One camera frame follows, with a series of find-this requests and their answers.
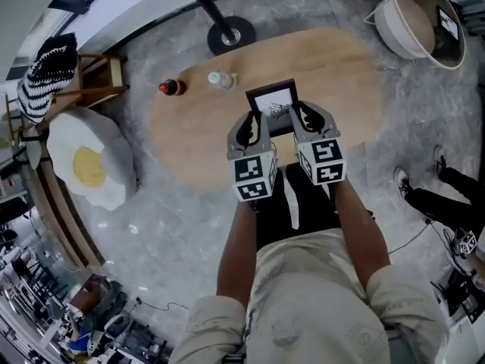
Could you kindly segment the person's right forearm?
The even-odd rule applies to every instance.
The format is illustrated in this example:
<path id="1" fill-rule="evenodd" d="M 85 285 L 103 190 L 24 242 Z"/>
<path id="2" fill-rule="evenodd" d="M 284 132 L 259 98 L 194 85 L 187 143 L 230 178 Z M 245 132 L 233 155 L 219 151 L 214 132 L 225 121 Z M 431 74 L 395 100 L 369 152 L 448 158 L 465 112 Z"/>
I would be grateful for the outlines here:
<path id="1" fill-rule="evenodd" d="M 367 289 L 371 277 L 390 265 L 385 239 L 348 179 L 333 184 L 333 195 L 349 258 Z"/>

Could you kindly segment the black white striped cushion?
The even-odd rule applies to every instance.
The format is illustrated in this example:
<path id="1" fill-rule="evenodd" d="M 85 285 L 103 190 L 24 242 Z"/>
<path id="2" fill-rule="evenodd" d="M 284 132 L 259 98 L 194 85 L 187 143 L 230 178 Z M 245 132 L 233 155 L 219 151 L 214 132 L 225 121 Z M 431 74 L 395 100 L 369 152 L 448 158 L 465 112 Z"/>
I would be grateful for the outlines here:
<path id="1" fill-rule="evenodd" d="M 25 118 L 39 124 L 50 109 L 53 95 L 70 84 L 76 69 L 75 34 L 49 37 L 17 85 L 17 100 Z"/>

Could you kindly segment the long wooden platform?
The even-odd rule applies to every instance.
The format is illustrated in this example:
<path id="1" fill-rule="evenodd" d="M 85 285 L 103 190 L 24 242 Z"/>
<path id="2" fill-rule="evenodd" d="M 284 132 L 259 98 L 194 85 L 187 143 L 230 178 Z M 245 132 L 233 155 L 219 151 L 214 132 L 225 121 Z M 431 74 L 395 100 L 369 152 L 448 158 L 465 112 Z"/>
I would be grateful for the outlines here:
<path id="1" fill-rule="evenodd" d="M 55 175 L 52 163 L 40 162 L 36 169 L 25 165 L 24 173 L 42 221 L 64 255 L 76 267 L 102 267 L 105 259 L 79 216 L 67 186 Z"/>

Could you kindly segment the wooden shelf rack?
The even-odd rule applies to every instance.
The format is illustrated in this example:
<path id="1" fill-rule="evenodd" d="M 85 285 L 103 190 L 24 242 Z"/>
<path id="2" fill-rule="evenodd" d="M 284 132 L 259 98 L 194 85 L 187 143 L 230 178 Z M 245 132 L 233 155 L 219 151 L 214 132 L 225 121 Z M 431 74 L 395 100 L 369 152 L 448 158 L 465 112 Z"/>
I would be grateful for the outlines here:
<path id="1" fill-rule="evenodd" d="M 52 96 L 50 109 L 36 129 L 46 129 L 51 119 L 70 107 L 90 108 L 125 93 L 129 89 L 122 71 L 126 61 L 126 58 L 115 55 L 78 54 L 74 78 L 62 91 Z M 3 96 L 2 100 L 6 108 L 2 120 L 7 123 L 7 140 L 15 146 L 23 137 L 27 137 L 27 131 L 34 126 L 21 114 L 16 99 Z"/>

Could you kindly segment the person's black trousers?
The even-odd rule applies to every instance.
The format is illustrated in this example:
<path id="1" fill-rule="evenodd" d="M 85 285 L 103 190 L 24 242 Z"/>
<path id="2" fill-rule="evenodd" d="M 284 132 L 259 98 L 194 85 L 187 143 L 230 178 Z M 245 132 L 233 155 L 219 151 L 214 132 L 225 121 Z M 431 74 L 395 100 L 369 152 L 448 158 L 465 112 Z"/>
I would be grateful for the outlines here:
<path id="1" fill-rule="evenodd" d="M 292 227 L 283 178 L 296 193 L 299 227 Z M 323 187 L 315 186 L 302 167 L 293 163 L 277 171 L 272 196 L 256 201 L 257 249 L 291 237 L 340 228 L 339 216 Z"/>

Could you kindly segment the egg-shaped bean bag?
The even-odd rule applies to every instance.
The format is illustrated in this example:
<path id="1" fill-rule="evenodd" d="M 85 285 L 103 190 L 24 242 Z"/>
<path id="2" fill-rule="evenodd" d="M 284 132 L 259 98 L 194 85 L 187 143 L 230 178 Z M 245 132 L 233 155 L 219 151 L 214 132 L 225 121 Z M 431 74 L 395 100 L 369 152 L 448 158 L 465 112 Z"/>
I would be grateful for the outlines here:
<path id="1" fill-rule="evenodd" d="M 92 206 L 114 211 L 136 191 L 133 151 L 118 125 L 75 107 L 49 125 L 46 143 L 55 174 Z"/>

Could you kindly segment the person's beige shirt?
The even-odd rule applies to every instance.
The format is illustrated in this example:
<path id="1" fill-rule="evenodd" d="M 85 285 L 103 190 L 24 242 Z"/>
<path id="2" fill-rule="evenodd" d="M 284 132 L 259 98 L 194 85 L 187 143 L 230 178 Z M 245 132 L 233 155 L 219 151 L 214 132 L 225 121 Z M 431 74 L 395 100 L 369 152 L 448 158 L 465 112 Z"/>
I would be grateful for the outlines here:
<path id="1" fill-rule="evenodd" d="M 332 229 L 260 249 L 248 306 L 198 299 L 169 364 L 442 364 L 448 341 L 426 278 L 388 265 L 362 286 Z"/>

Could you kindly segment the person's left forearm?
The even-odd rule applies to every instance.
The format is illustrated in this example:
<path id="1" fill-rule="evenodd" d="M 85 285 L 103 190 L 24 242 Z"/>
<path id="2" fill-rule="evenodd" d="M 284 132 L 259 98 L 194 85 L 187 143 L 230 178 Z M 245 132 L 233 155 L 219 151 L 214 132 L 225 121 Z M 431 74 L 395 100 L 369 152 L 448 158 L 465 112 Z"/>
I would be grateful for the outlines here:
<path id="1" fill-rule="evenodd" d="M 249 304 L 257 259 L 256 212 L 239 202 L 217 272 L 216 294 Z"/>

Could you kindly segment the wooden coffee table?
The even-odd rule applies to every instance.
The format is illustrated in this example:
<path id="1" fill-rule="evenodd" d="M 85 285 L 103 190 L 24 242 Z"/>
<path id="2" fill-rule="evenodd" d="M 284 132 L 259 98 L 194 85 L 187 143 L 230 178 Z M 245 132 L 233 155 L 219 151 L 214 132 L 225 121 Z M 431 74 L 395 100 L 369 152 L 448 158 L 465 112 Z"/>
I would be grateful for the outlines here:
<path id="1" fill-rule="evenodd" d="M 208 82 L 212 71 L 236 75 L 231 91 Z M 158 94 L 149 115 L 155 154 L 171 180 L 199 190 L 229 183 L 227 134 L 249 110 L 246 91 L 294 79 L 298 97 L 329 111 L 346 149 L 375 140 L 383 91 L 374 54 L 342 30 L 289 33 L 217 56 L 180 72 L 181 96 Z"/>

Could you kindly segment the clear water bottle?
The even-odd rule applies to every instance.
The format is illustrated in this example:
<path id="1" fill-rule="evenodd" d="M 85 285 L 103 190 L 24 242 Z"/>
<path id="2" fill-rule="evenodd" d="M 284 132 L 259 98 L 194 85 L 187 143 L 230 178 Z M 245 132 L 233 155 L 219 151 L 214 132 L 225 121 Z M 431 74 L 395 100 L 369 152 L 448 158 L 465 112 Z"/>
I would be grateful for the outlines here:
<path id="1" fill-rule="evenodd" d="M 212 71 L 208 74 L 208 82 L 215 89 L 231 91 L 236 87 L 236 75 L 225 71 Z"/>

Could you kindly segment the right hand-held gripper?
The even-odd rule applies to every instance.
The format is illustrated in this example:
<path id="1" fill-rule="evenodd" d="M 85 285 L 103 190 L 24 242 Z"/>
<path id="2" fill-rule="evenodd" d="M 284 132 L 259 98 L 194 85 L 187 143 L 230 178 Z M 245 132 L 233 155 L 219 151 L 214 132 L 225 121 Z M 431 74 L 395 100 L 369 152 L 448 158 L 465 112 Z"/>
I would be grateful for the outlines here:
<path id="1" fill-rule="evenodd" d="M 340 131 L 330 112 L 312 102 L 291 105 L 289 116 L 296 139 L 299 164 L 314 185 L 343 181 L 346 158 Z"/>

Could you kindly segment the black coat stand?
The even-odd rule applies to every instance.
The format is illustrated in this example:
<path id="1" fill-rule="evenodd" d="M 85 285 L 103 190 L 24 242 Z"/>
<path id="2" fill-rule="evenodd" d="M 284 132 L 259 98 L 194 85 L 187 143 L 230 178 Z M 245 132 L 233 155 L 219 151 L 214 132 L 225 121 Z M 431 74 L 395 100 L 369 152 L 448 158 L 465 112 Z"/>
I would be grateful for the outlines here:
<path id="1" fill-rule="evenodd" d="M 207 43 L 210 51 L 218 56 L 256 42 L 253 25 L 238 16 L 224 17 L 212 0 L 196 0 L 214 21 L 208 31 Z"/>

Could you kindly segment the red-capped cola bottle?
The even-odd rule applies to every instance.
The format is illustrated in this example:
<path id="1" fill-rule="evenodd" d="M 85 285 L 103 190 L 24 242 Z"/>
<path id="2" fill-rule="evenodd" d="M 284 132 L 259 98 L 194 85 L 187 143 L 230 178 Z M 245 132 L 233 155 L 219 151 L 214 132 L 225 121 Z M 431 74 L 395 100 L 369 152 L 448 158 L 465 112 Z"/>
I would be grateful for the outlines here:
<path id="1" fill-rule="evenodd" d="M 168 79 L 160 83 L 158 89 L 166 96 L 181 96 L 186 92 L 186 84 L 182 80 Z"/>

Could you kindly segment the black picture frame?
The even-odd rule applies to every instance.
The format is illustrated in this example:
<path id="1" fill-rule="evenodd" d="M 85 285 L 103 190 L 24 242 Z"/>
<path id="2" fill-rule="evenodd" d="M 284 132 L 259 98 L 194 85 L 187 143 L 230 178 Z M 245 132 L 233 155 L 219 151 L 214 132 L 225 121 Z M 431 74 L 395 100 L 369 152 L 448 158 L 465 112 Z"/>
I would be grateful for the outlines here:
<path id="1" fill-rule="evenodd" d="M 266 116 L 271 137 L 293 132 L 289 110 L 299 103 L 294 79 L 246 91 L 251 110 Z"/>

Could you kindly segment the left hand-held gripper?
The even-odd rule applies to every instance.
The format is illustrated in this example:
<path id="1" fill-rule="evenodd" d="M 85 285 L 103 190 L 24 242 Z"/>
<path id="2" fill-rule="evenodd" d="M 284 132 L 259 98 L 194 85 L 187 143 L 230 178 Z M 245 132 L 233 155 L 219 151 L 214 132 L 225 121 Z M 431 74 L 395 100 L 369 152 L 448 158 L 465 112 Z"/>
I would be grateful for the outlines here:
<path id="1" fill-rule="evenodd" d="M 240 202 L 272 196 L 277 159 L 270 139 L 268 118 L 246 112 L 227 134 L 230 181 Z"/>

